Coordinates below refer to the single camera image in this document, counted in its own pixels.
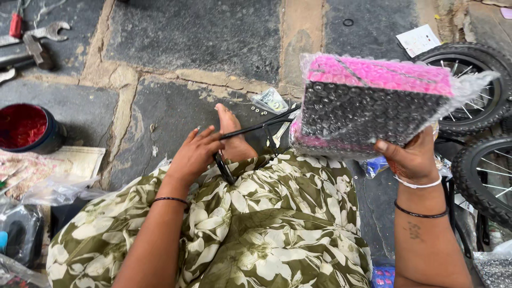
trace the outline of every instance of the right hand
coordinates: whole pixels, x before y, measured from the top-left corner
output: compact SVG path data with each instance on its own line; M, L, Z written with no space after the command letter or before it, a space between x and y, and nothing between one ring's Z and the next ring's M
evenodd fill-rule
M430 125L409 141L405 148L381 139L377 140L374 148L386 157L391 171L408 183L421 186L439 180Z
M213 155L224 149L224 144L219 141L222 134L211 135L214 130L215 127L212 125L197 137L199 130L192 130L174 156L165 178L169 177L187 188L190 187L214 161Z

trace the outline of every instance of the red screwdriver handle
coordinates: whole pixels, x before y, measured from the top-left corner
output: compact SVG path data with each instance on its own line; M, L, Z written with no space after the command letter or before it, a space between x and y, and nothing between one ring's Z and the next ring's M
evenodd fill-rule
M22 21L23 18L17 13L12 14L11 27L9 29L9 35L12 37L21 39L22 37Z

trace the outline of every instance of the forearm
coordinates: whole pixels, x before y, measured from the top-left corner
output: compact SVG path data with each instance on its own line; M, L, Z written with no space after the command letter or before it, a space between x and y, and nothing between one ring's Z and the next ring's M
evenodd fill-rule
M156 197L185 199L187 192L186 185L166 176ZM184 209L185 204L175 200L153 203L114 288L174 287Z
M423 215L441 214L446 209L441 184L418 189L400 184L397 203ZM420 218L395 209L395 260L397 287L472 286L448 216Z

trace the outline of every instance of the black bucket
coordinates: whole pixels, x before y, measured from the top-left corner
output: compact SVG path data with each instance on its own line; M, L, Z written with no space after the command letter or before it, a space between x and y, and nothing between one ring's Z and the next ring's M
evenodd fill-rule
M23 103L0 110L0 149L4 151L50 154L64 145L66 135L65 127L43 107Z

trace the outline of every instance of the wheel rim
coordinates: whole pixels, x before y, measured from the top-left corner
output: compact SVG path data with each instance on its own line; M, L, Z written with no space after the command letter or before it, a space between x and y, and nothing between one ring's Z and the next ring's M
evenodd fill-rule
M430 66L450 68L452 76L456 78L491 70L490 67L472 57L457 54L438 55L423 60L423 62ZM479 121L498 105L500 96L501 84L499 79L495 79L490 81L473 99L450 112L439 122L459 125Z
M473 179L487 177L486 183L477 182L494 197L512 209L512 145L498 143L480 151L471 164Z

